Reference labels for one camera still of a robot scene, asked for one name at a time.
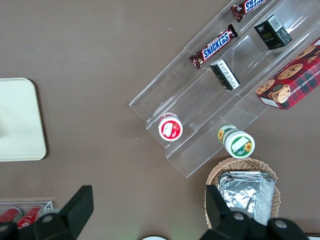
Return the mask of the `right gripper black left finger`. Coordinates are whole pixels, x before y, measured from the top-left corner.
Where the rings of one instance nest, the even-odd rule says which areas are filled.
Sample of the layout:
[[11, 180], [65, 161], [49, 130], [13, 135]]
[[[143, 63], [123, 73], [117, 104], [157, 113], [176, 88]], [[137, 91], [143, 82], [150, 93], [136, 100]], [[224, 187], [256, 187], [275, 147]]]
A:
[[58, 213], [19, 229], [18, 240], [76, 240], [94, 211], [93, 187], [83, 185]]

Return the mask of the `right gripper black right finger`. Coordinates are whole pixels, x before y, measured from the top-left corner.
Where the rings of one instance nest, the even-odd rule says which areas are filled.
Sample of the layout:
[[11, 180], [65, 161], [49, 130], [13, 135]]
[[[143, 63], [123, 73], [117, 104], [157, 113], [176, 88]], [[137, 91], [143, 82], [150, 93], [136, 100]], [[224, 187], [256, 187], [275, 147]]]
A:
[[247, 214], [228, 208], [214, 185], [205, 189], [206, 211], [212, 228], [201, 237], [203, 240], [267, 240], [267, 227]]

